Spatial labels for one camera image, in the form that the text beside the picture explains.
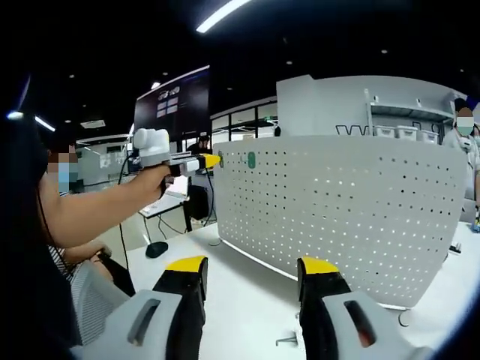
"screen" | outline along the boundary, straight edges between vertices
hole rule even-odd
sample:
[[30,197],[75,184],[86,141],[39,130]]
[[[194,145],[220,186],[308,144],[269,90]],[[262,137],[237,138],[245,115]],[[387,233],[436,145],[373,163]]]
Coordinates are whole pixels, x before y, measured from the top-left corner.
[[170,142],[212,132],[209,69],[185,74],[141,96],[135,105],[135,129],[165,129]]

